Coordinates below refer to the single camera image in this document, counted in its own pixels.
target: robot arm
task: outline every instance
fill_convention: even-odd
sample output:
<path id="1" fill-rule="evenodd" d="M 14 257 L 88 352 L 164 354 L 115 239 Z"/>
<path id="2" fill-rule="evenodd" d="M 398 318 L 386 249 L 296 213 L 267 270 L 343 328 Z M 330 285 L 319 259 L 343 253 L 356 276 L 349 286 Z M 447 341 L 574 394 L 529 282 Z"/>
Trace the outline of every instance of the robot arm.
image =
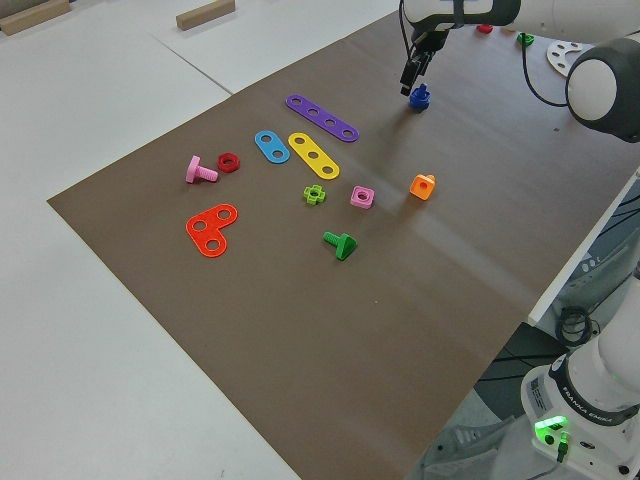
<path id="1" fill-rule="evenodd" d="M 593 130 L 640 141 L 640 0 L 403 0 L 414 28 L 402 78 L 408 95 L 449 31 L 509 26 L 545 37 L 600 43 L 574 63 L 566 86 L 573 116 Z"/>

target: brown mat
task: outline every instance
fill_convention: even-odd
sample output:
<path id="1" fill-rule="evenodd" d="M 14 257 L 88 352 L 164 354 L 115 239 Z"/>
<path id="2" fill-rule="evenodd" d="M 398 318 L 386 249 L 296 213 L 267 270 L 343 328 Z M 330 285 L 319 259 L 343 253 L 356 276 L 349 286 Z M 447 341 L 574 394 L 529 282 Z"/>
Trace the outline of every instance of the brown mat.
<path id="1" fill-rule="evenodd" d="M 500 32 L 452 35 L 428 73 L 431 108 L 408 111 L 396 22 L 50 200 L 304 480 L 407 475 L 638 166 L 631 146 L 535 100 L 514 37 Z M 543 60 L 532 68 L 549 77 Z M 540 86 L 560 85 L 553 75 Z M 357 126 L 360 140 L 341 143 L 290 111 L 292 93 Z M 253 142 L 263 129 L 310 134 L 340 177 L 320 181 L 293 153 L 268 163 Z M 239 171 L 184 182 L 193 154 L 212 166 L 225 151 Z M 427 203 L 408 195 L 418 173 L 437 176 Z M 327 191 L 317 207 L 302 199 L 314 183 Z M 349 205 L 354 185 L 376 190 L 371 210 Z M 208 259 L 185 222 L 220 203 L 239 217 L 227 252 Z M 339 262 L 325 230 L 360 246 Z"/>

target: red toy piece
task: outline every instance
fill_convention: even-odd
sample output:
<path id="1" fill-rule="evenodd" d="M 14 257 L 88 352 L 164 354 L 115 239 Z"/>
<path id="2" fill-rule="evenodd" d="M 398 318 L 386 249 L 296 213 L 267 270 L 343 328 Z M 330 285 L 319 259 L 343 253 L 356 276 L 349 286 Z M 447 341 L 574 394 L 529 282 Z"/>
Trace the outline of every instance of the red toy piece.
<path id="1" fill-rule="evenodd" d="M 218 169 L 224 173 L 235 172 L 240 168 L 240 159 L 233 153 L 223 153 L 218 157 Z"/>
<path id="2" fill-rule="evenodd" d="M 476 27 L 476 30 L 478 30 L 480 33 L 484 33 L 485 35 L 490 34 L 491 32 L 493 32 L 493 26 L 492 25 L 478 25 Z"/>
<path id="3" fill-rule="evenodd" d="M 223 203 L 191 217 L 187 233 L 205 257 L 219 257 L 227 249 L 227 240 L 220 231 L 238 218 L 233 205 Z"/>

